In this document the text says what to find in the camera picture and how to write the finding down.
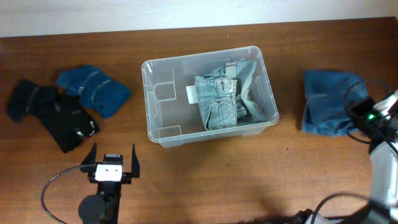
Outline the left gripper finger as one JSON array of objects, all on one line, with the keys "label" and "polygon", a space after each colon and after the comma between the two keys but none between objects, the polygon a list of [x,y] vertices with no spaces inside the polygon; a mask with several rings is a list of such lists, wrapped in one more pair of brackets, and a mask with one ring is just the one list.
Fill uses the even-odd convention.
[{"label": "left gripper finger", "polygon": [[132,145],[131,177],[140,177],[140,164],[136,154],[135,144]]},{"label": "left gripper finger", "polygon": [[96,160],[97,143],[94,143],[87,156],[82,161],[81,165],[93,165]]}]

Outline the dark blue jeans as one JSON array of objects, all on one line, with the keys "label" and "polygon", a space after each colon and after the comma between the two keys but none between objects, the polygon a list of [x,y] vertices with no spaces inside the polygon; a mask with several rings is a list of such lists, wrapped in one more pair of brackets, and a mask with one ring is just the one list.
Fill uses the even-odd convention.
[{"label": "dark blue jeans", "polygon": [[357,101],[367,97],[364,79],[350,72],[307,70],[304,90],[307,100],[301,130],[329,137],[347,135],[351,118],[345,111],[343,98]]}]

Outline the light blue denim jeans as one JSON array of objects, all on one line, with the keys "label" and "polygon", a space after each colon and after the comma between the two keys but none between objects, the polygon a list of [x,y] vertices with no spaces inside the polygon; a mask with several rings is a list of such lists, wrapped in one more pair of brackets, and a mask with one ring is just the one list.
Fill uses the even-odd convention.
[{"label": "light blue denim jeans", "polygon": [[207,131],[266,121],[249,91],[257,62],[229,62],[195,77],[195,89],[204,128]]}]

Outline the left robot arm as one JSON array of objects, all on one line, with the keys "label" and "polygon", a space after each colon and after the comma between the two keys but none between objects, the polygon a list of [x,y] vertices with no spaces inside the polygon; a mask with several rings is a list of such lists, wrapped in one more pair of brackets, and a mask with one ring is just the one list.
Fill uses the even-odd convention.
[{"label": "left robot arm", "polygon": [[140,177],[136,148],[132,147],[130,172],[123,171],[121,154],[105,154],[101,162],[96,162],[96,150],[94,144],[82,161],[80,171],[88,174],[89,182],[97,185],[97,191],[81,201],[78,214],[83,224],[117,224],[122,185]]}]

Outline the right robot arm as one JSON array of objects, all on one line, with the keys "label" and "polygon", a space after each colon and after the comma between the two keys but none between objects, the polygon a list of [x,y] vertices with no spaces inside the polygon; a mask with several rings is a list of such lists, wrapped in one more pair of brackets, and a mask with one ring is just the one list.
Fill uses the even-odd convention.
[{"label": "right robot arm", "polygon": [[[324,198],[316,209],[299,211],[289,222],[297,224],[328,223],[397,223],[397,92],[376,103],[366,97],[346,106],[346,111],[369,139],[373,168],[370,195],[338,192]],[[354,197],[367,201],[358,211],[338,219],[327,219],[319,212],[327,201],[337,197]]]}]

